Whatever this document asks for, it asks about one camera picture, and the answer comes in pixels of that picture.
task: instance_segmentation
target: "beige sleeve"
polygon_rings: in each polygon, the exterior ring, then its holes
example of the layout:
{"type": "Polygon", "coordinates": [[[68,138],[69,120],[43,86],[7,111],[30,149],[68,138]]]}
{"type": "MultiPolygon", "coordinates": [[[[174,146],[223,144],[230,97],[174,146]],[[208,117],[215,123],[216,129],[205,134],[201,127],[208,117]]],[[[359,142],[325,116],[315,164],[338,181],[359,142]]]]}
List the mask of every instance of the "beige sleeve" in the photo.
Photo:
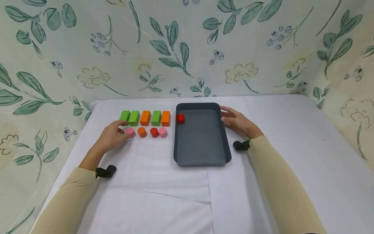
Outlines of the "beige sleeve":
{"type": "Polygon", "coordinates": [[[303,185],[266,136],[251,140],[248,156],[280,234],[326,234],[303,185]]]}
{"type": "Polygon", "coordinates": [[[76,233],[98,182],[94,171],[74,169],[39,217],[32,234],[76,233]]]}

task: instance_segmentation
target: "white tablecloth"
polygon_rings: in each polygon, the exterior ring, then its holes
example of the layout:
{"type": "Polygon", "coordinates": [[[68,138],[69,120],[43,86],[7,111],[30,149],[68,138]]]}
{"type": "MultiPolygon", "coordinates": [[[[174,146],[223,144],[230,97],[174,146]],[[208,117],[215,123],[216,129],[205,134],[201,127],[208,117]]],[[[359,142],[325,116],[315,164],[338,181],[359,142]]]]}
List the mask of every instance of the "white tablecloth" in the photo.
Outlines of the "white tablecloth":
{"type": "Polygon", "coordinates": [[[301,95],[97,101],[42,210],[121,111],[169,110],[167,138],[137,135],[104,157],[101,167],[117,171],[101,179],[79,233],[277,233],[246,154],[232,147],[244,140],[234,132],[227,130],[232,160],[226,166],[176,165],[175,107],[186,102],[230,106],[255,122],[301,180],[329,234],[374,233],[374,173],[301,95]]]}

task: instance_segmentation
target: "hand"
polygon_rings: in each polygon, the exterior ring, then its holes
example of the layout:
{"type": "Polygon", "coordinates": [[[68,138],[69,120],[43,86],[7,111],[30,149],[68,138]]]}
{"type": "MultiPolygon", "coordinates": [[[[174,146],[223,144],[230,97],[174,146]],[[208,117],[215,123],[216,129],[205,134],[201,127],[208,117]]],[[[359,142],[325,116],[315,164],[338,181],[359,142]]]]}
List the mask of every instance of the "hand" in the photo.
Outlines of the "hand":
{"type": "Polygon", "coordinates": [[[117,120],[109,124],[102,131],[99,139],[96,141],[94,148],[106,153],[115,146],[127,141],[130,137],[120,126],[126,126],[126,120],[117,120]]]}
{"type": "Polygon", "coordinates": [[[221,109],[227,112],[222,112],[222,118],[225,127],[234,130],[241,136],[247,136],[249,139],[263,136],[262,131],[252,121],[247,119],[242,113],[227,107],[221,106],[221,109]]]}

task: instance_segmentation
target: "table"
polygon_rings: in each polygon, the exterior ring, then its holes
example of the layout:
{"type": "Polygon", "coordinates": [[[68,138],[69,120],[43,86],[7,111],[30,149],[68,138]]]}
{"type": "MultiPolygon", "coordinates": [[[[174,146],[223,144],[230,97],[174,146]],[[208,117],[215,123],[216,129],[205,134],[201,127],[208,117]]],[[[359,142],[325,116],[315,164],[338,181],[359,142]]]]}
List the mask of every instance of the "table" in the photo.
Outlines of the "table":
{"type": "Polygon", "coordinates": [[[277,233],[246,153],[232,147],[245,139],[227,130],[232,160],[224,167],[176,165],[175,107],[186,102],[230,106],[256,123],[299,177],[329,234],[373,233],[374,173],[302,95],[96,101],[42,210],[122,110],[169,110],[167,138],[136,136],[104,157],[100,167],[117,171],[101,179],[78,233],[277,233]]]}

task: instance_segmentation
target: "gray tray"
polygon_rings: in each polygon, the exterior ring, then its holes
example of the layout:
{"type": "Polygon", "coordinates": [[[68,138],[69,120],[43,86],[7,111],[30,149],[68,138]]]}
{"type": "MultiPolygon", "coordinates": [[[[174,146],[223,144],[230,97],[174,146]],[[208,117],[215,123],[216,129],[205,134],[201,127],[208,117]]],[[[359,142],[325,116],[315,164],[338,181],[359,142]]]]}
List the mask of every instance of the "gray tray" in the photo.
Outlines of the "gray tray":
{"type": "Polygon", "coordinates": [[[181,103],[175,112],[174,161],[182,167],[220,167],[231,161],[217,103],[181,103]],[[183,114],[184,124],[177,123],[183,114]]]}

